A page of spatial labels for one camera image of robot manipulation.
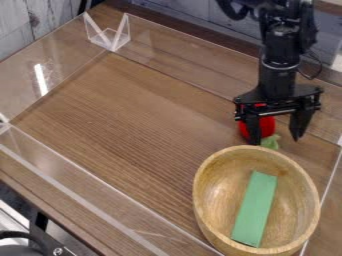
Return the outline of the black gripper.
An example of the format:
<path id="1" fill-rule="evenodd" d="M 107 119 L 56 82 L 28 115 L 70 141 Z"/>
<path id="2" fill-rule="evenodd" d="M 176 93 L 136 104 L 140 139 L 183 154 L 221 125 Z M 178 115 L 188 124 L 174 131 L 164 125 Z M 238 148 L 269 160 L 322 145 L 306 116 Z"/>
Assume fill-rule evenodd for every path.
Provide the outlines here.
<path id="1" fill-rule="evenodd" d="M 305 135 L 315 111 L 321 109 L 322 93 L 319 86 L 299 84 L 294 93 L 285 98 L 269 98 L 259 87 L 237 96 L 235 120 L 246 123 L 249 144 L 261 144 L 259 117 L 283 114 L 291 114 L 289 129 L 293 139 L 298 140 Z"/>

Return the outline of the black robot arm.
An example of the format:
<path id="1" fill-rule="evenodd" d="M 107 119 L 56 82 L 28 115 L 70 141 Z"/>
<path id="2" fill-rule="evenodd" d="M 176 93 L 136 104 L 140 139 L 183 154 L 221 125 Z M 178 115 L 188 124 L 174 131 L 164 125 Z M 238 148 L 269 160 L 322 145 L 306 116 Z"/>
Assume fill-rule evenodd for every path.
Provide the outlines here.
<path id="1" fill-rule="evenodd" d="M 261 120 L 289 115 L 294 139 L 306 132 L 315 111 L 321 109 L 323 89 L 298 84 L 301 56 L 317 43 L 317 25 L 311 0 L 215 0 L 235 21 L 249 15 L 259 22 L 262 52 L 255 88 L 234 98 L 235 120 L 246 124 L 247 141 L 262 141 Z"/>

